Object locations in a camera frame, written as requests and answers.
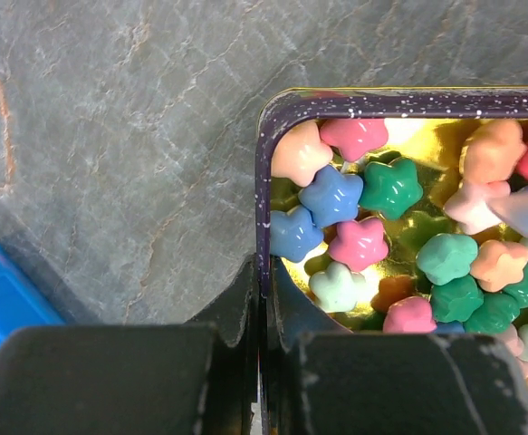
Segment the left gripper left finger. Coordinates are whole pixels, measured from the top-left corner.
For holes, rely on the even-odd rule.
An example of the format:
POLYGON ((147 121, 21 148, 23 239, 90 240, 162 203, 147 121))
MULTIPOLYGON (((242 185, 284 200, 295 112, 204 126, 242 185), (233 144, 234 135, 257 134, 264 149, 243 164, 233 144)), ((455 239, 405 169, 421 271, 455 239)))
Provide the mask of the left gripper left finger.
POLYGON ((246 434, 254 259, 183 324, 32 327, 0 348, 0 434, 246 434))

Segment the gold tin of star candies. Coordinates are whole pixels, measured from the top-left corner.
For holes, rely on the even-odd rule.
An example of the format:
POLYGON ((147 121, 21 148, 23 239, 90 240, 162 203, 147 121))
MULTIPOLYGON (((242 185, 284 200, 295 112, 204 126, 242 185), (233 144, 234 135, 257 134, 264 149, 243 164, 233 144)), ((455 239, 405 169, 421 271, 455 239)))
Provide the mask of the gold tin of star candies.
POLYGON ((528 190, 528 88, 294 88, 257 133, 264 433, 273 258, 344 328, 487 335, 528 387, 528 238, 487 205, 528 190))

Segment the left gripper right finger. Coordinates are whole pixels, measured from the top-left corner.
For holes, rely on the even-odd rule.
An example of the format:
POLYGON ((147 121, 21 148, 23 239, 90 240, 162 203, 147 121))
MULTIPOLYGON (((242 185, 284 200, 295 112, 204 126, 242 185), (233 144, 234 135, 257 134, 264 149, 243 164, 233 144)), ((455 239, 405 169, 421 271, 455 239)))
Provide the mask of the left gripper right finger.
POLYGON ((528 387, 505 345, 466 333, 354 333, 270 262, 270 434, 528 434, 528 387))

